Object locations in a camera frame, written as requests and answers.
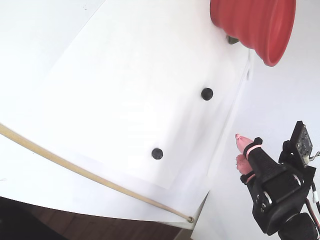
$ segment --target red cup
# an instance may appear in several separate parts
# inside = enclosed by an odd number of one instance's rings
[[[214,25],[254,49],[270,67],[285,53],[295,14],[296,0],[211,0],[210,3]]]

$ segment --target cable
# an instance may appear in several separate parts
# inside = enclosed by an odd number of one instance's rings
[[[311,207],[311,204],[310,204],[310,201],[308,198],[305,199],[305,204],[306,204],[306,208],[308,209],[308,211],[311,215],[313,222],[315,223],[316,229],[318,230],[318,233],[320,235],[320,223],[319,223],[319,220]]]
[[[317,193],[315,182],[313,180],[311,183],[311,188],[312,188],[312,194],[313,194],[312,201],[313,203],[316,204],[316,208],[318,209],[318,212],[320,214],[320,203],[319,203],[318,193]]]
[[[309,161],[312,162],[316,157],[320,156],[320,151],[318,151],[314,156],[309,157]]]

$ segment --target black ball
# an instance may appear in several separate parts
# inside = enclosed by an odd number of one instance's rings
[[[205,88],[201,92],[201,97],[205,101],[209,101],[213,97],[213,95],[214,95],[214,91],[212,91],[211,88]]]
[[[151,155],[154,159],[160,160],[164,156],[164,153],[162,152],[162,150],[160,148],[155,148],[152,150]]]

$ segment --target white wall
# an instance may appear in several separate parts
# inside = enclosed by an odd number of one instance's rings
[[[320,1],[299,0],[291,39],[279,64],[267,67],[256,57],[253,80],[246,83],[239,100],[236,120],[194,240],[279,239],[277,234],[263,234],[252,217],[251,197],[236,170],[239,152],[234,134],[261,137],[264,150],[278,161],[283,141],[290,139],[296,122],[302,120],[311,137],[313,153],[320,151],[319,12]],[[320,158],[311,165],[320,167]],[[320,189],[320,169],[315,183]]]

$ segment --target wooden stick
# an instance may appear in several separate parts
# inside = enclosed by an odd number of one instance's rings
[[[108,188],[111,188],[113,190],[116,190],[120,193],[126,194],[130,197],[133,197],[135,199],[141,200],[147,204],[151,204],[157,208],[169,211],[173,214],[176,214],[184,219],[186,219],[189,223],[192,223],[194,221],[193,217],[191,216],[187,216],[184,215],[183,213],[174,210],[171,207],[168,207],[166,205],[163,205],[157,201],[154,201],[150,198],[147,198],[145,196],[142,196],[140,194],[137,194],[133,191],[130,191],[122,186],[119,186],[111,181],[108,181],[100,176],[97,176],[95,174],[93,174],[92,172],[89,172],[65,159],[63,159],[62,157],[59,157],[57,155],[55,155],[54,153],[44,149],[43,147],[33,143],[32,141],[29,141],[28,139],[26,139],[25,137],[17,134],[16,132],[14,132],[13,130],[9,129],[8,127],[4,126],[3,124],[0,123],[0,134],[5,136],[6,138],[16,142],[17,144],[25,147],[26,149],[29,149],[30,151],[34,152],[35,154],[38,154],[56,164],[59,164],[60,166],[69,169],[70,171],[79,174],[87,179],[90,179],[92,181],[95,181],[99,184],[102,184]]]

